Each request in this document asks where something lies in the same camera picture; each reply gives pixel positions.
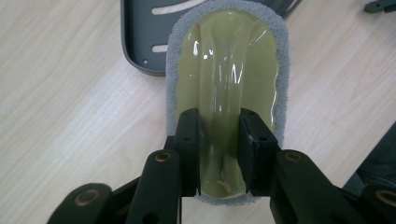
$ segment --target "wooden table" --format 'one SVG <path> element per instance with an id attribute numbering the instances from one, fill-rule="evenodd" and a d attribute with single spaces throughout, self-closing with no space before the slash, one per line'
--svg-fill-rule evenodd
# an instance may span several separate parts
<path id="1" fill-rule="evenodd" d="M 396 120 L 396 12 L 303 1 L 284 148 L 343 186 Z M 165 140 L 165 82 L 124 58 L 120 1 L 0 1 L 0 223 L 45 223 L 74 188 L 116 189 Z M 183 202 L 183 223 L 272 223 L 269 200 Z"/>

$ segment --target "glossy green surface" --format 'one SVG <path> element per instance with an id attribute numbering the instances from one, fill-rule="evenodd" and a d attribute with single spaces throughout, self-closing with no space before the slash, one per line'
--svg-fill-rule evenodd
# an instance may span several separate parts
<path id="1" fill-rule="evenodd" d="M 245 193 L 236 161 L 240 108 L 274 129 L 276 41 L 258 17 L 236 9 L 212 12 L 186 34 L 178 62 L 177 118 L 198 107 L 205 131 L 202 192 L 215 198 Z"/>

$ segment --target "sponge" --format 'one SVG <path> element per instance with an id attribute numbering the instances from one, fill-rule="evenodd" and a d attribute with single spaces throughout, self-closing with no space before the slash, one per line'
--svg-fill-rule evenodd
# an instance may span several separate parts
<path id="1" fill-rule="evenodd" d="M 221 24 L 216 24 L 219 23 L 219 18 L 221 18 L 222 14 L 229 14 L 232 15 L 230 18 L 227 18 L 227 20 L 231 20 L 231 23 L 229 24 L 230 27 L 235 27 L 235 29 L 239 29 L 237 27 L 242 27 L 241 29 L 244 30 L 239 30 L 239 35 L 227 35 L 229 32 L 230 34 L 234 34 L 235 32 L 231 31 L 228 29 L 225 29 L 224 33 L 227 34 L 222 34 L 218 30 L 213 30 L 213 27 L 221 27 Z M 262 21 L 264 25 L 261 25 L 260 23 L 257 23 L 254 21 L 254 18 L 258 18 Z M 249 28 L 248 24 L 250 21 L 252 21 L 251 24 L 252 27 Z M 216 49 L 214 54 L 218 54 L 219 51 L 227 51 L 226 54 L 224 55 L 229 55 L 230 59 L 228 59 L 226 56 L 224 56 L 224 62 L 221 61 L 219 62 L 219 58 L 222 58 L 219 56 L 219 54 L 215 57 L 213 56 L 213 60 L 207 60 L 209 59 L 207 55 L 204 54 L 203 49 L 196 50 L 196 56 L 199 60 L 196 63 L 194 60 L 189 60 L 183 58 L 183 46 L 185 42 L 187 41 L 186 35 L 189 34 L 194 34 L 194 32 L 191 29 L 195 29 L 193 27 L 199 27 L 199 30 L 196 34 L 197 38 L 199 38 L 200 41 L 200 48 L 210 48 Z M 267 48 L 263 51 L 262 55 L 269 55 L 268 57 L 262 57 L 259 55 L 259 57 L 255 57 L 254 55 L 249 55 L 251 52 L 257 52 L 257 50 L 251 50 L 251 49 L 246 49 L 242 47 L 240 44 L 235 45 L 235 39 L 238 41 L 243 41 L 244 38 L 247 41 L 247 45 L 250 45 L 251 40 L 249 40 L 249 37 L 254 36 L 253 35 L 244 35 L 244 32 L 246 29 L 248 29 L 249 32 L 251 33 L 257 33 L 258 29 L 261 29 L 260 27 L 268 27 L 269 28 L 269 33 L 271 33 L 270 38 L 273 38 L 274 41 L 276 42 L 275 50 L 274 50 L 274 55 L 275 55 L 275 61 L 271 61 L 271 53 L 268 53 L 267 51 L 271 51 L 271 45 L 268 45 L 267 47 L 267 42 L 270 42 L 271 40 L 265 40 L 266 42 L 262 42 L 259 46 L 260 48 Z M 284 133 L 284 128 L 286 124 L 286 105 L 287 105 L 287 88 L 289 85 L 289 70 L 290 70 L 290 57 L 289 57 L 289 38 L 288 38 L 288 31 L 286 28 L 285 23 L 283 22 L 282 18 L 279 17 L 278 15 L 275 14 L 275 12 L 268 8 L 263 6 L 262 4 L 258 3 L 253 3 L 253 2 L 247 2 L 247 1 L 224 1 L 224 0 L 219 0 L 219 1 L 208 1 L 200 6 L 193 8 L 190 10 L 188 13 L 186 13 L 174 26 L 172 34 L 169 37 L 169 42 L 168 42 L 168 51 L 166 55 L 166 130 L 168 135 L 173 135 L 176 132 L 176 126 L 177 126 L 177 114 L 180 112 L 177 110 L 184 110 L 188 109 L 189 106 L 191 107 L 199 107 L 200 109 L 200 114 L 201 116 L 206 116 L 207 113 L 205 113 L 205 110 L 212 110 L 214 107 L 212 106 L 213 99 L 216 97 L 211 98 L 212 95 L 216 95 L 212 91 L 209 91 L 209 94 L 207 95 L 206 90 L 202 90 L 202 87 L 200 89 L 200 83 L 204 83 L 203 80 L 208 80 L 210 78 L 213 79 L 213 77 L 220 78 L 221 77 L 229 77 L 232 84 L 236 86 L 236 89 L 232 89 L 232 94 L 236 94 L 238 97 L 230 98 L 227 100 L 227 102 L 224 102 L 225 105 L 227 105 L 228 110 L 233 110 L 236 111 L 235 113 L 239 113 L 239 110 L 235 110 L 236 106 L 242 106 L 246 107 L 247 109 L 253 109 L 256 112 L 261 115 L 262 119 L 263 117 L 268 117 L 269 121 L 267 122 L 265 119 L 264 121 L 266 122 L 267 126 L 272 126 L 272 130 L 274 132 L 274 135 L 276 136 L 278 142 L 280 145 L 282 145 L 283 141 L 283 133 Z M 227 49 L 227 45 L 224 43 L 232 43 L 231 47 Z M 265 62 L 254 62 L 254 60 L 262 60 L 265 59 Z M 247 66 L 250 64 L 250 67 L 257 66 L 257 67 L 262 67 L 260 64 L 267 64 L 267 66 L 264 66 L 265 69 L 267 67 L 271 69 L 267 69 L 268 71 L 273 71 L 274 73 L 274 67 L 276 68 L 275 72 L 275 80 L 273 82 L 274 86 L 274 93 L 275 97 L 268 99 L 265 95 L 262 96 L 258 94 L 256 97 L 253 99 L 253 103 L 251 103 L 251 99 L 253 97 L 250 97 L 246 92 L 250 92 L 249 94 L 253 94 L 254 91 L 257 92 L 265 92 L 262 91 L 262 89 L 268 89 L 268 88 L 261 88 L 257 87 L 257 85 L 252 85 L 252 86 L 243 86 L 243 85 L 236 85 L 239 84 L 239 81 L 242 79 L 248 80 L 247 76 L 257 76 L 255 72 L 250 72 L 251 75 L 248 73 L 249 69 L 251 68 L 246 68 L 244 66 Z M 222 66 L 224 65 L 229 66 L 229 69 L 217 69 L 213 68 L 210 70 L 208 67 L 215 67 L 215 66 Z M 183 85 L 190 85 L 190 86 L 184 86 L 185 89 L 187 89 L 187 92 L 196 92 L 196 94 L 189 94 L 189 97 L 187 100 L 185 99 L 184 101 L 181 99 L 183 98 L 180 96 L 180 92 L 177 93 L 178 91 L 182 91 L 180 88 L 181 79 L 179 79 L 179 76 L 186 76 L 185 74 L 189 74 L 187 76 L 193 76 L 193 73 L 186 73 L 189 69 L 198 72 L 201 72 L 201 75 L 198 76 L 198 79 L 196 79 L 196 82 L 194 82 L 194 79 L 190 82 L 183 82 Z M 206 72 L 203 71 L 212 71 L 211 74 L 206 75 Z M 266 110 L 263 110 L 262 112 L 257 111 L 260 110 L 260 105 L 268 105 L 268 102 L 271 101 L 271 111 L 266 112 Z M 224 113 L 221 111 L 221 104 L 219 109 L 216 107 L 217 111 L 217 116 L 208 115 L 208 118 L 204 118 L 204 120 L 209 120 L 206 123 L 206 126 L 211 127 L 206 127 L 207 131 L 205 133 L 208 133 L 208 135 L 219 135 L 225 134 L 225 135 L 233 135 L 235 131 L 233 131 L 233 124 L 234 122 L 229 120 L 235 120 L 233 119 L 233 114 L 230 115 L 223 115 Z M 221 129 L 218 126 L 226 126 L 227 128 Z M 212 146 L 212 154 L 210 155 L 215 155 L 216 153 L 219 153 L 219 149 L 216 149 L 215 152 L 213 152 L 213 146 L 218 145 L 218 142 L 216 140 L 213 140 L 215 143 L 209 143 L 208 147 Z M 234 139 L 233 137 L 229 137 L 227 139 L 227 143 L 232 142 L 233 143 Z M 205 155 L 201 158 L 202 161 L 206 161 L 205 164 L 201 163 L 201 182 L 203 185 L 205 184 L 205 180 L 210 180 L 210 176 L 212 176 L 212 173 L 209 172 L 207 173 L 208 168 L 205 167 L 209 164 L 215 164 L 214 166 L 212 165 L 211 170 L 216 169 L 213 167 L 217 167 L 217 163 L 213 163 L 213 157 L 208 156 L 207 160 L 205 159 Z M 199 199 L 207 202 L 207 203 L 212 203 L 212 204 L 241 204 L 241 203 L 251 203 L 256 200 L 256 198 L 252 197 L 249 193 L 245 194 L 243 191 L 243 188 L 239 189 L 238 191 L 238 180 L 241 179 L 241 176 L 238 172 L 235 172 L 233 170 L 234 164 L 236 163 L 236 158 L 235 158 L 235 153 L 232 151 L 225 151 L 220 154 L 222 156 L 222 162 L 225 162 L 228 165 L 229 168 L 227 168 L 227 165 L 225 165 L 223 168 L 219 168 L 219 171 L 214 171 L 213 175 L 221 175 L 222 178 L 224 178 L 224 181 L 217 181 L 219 186 L 222 186 L 224 188 L 224 192 L 220 192 L 218 190 L 212 190 L 213 188 L 207 188 L 207 190 L 203 190 L 203 195 L 201 197 L 198 197 Z"/>

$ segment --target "tabletop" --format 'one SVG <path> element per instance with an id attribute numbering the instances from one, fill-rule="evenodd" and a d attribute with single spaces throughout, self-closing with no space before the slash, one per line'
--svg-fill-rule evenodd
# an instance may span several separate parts
<path id="1" fill-rule="evenodd" d="M 303 1 L 287 18 L 284 148 L 342 187 L 396 120 L 396 12 Z M 122 52 L 119 0 L 0 1 L 0 223 L 45 223 L 73 189 L 117 189 L 165 141 L 165 80 Z M 273 223 L 269 199 L 183 199 L 183 223 Z"/>

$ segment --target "scrubber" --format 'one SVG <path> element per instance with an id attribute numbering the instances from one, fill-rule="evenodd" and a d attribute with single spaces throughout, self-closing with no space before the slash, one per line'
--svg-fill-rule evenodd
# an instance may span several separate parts
<path id="1" fill-rule="evenodd" d="M 166 128 L 175 134 L 180 113 L 198 108 L 205 136 L 199 199 L 255 200 L 236 162 L 238 117 L 241 108 L 255 111 L 282 145 L 289 68 L 286 25 L 261 4 L 209 1 L 175 24 L 166 55 Z"/>

